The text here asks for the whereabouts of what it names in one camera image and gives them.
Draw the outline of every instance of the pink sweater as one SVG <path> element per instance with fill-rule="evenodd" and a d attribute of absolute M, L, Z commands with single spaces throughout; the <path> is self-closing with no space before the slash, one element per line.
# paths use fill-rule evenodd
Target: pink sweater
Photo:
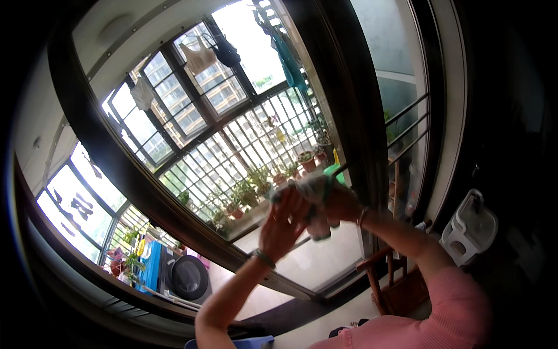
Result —
<path fill-rule="evenodd" d="M 447 267 L 429 282 L 428 291 L 432 314 L 424 321 L 381 316 L 310 348 L 474 348 L 486 341 L 492 311 L 470 275 Z"/>

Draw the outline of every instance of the blue chair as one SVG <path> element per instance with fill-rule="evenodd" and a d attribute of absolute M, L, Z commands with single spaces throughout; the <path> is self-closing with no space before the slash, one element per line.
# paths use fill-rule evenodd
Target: blue chair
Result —
<path fill-rule="evenodd" d="M 233 341 L 237 349 L 261 349 L 262 343 L 273 342 L 273 336 L 246 338 L 244 340 Z M 196 340 L 189 340 L 184 346 L 184 349 L 198 349 Z"/>

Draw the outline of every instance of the bra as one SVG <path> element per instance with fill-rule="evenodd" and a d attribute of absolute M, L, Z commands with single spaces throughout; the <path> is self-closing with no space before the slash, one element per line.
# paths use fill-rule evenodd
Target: bra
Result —
<path fill-rule="evenodd" d="M 209 68 L 212 64 L 217 62 L 217 57 L 215 57 L 215 53 L 213 50 L 208 49 L 205 47 L 204 43 L 201 40 L 201 37 L 198 36 L 198 44 L 200 45 L 199 51 L 192 51 L 186 45 L 179 44 L 182 52 L 186 56 L 186 62 L 188 68 L 194 74 L 199 74 L 205 69 Z"/>

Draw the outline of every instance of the bracelet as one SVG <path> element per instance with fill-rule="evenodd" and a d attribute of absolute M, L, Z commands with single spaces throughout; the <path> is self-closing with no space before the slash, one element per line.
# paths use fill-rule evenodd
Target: bracelet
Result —
<path fill-rule="evenodd" d="M 265 253 L 262 252 L 259 248 L 255 249 L 252 252 L 253 255 L 259 257 L 262 261 L 264 261 L 271 269 L 275 269 L 275 263 L 269 258 Z"/>
<path fill-rule="evenodd" d="M 370 209 L 370 207 L 366 206 L 362 209 L 362 212 L 360 213 L 360 217 L 358 217 L 357 219 L 357 226 L 359 228 L 362 229 L 362 220 L 364 220 L 364 216 L 366 216 L 366 213 L 368 212 L 368 210 Z"/>

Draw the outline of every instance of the person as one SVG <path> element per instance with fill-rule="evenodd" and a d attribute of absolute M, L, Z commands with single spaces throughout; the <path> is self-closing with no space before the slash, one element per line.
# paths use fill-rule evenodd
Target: person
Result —
<path fill-rule="evenodd" d="M 480 286 L 457 268 L 440 244 L 427 234 L 362 206 L 355 195 L 336 187 L 325 203 L 328 219 L 354 222 L 401 254 L 414 259 L 432 303 L 430 317 L 416 321 L 385 315 L 310 348 L 473 348 L 486 340 L 492 321 Z M 195 319 L 199 348 L 234 348 L 227 327 L 252 289 L 284 257 L 304 231 L 306 203 L 295 188 L 272 206 L 261 230 L 258 253 L 203 304 Z"/>

